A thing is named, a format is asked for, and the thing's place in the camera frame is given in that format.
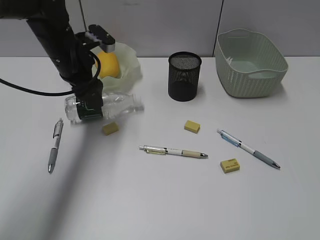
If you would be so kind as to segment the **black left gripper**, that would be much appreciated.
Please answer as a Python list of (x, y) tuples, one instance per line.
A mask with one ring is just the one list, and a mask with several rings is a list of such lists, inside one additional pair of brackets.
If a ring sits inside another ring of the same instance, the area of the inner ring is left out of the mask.
[(71, 85), (73, 94), (84, 101), (85, 114), (102, 114), (102, 82), (92, 75), (97, 56), (91, 49), (98, 42), (90, 39), (87, 32), (79, 32), (64, 39), (63, 46), (68, 66), (67, 72), (60, 76)]

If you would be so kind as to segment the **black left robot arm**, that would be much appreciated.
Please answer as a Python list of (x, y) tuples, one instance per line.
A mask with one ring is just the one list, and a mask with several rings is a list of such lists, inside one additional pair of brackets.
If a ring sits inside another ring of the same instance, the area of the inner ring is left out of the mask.
[(74, 34), (63, 0), (2, 0), (1, 19), (26, 20), (70, 94), (89, 109), (101, 110), (103, 84), (92, 67), (100, 61)]

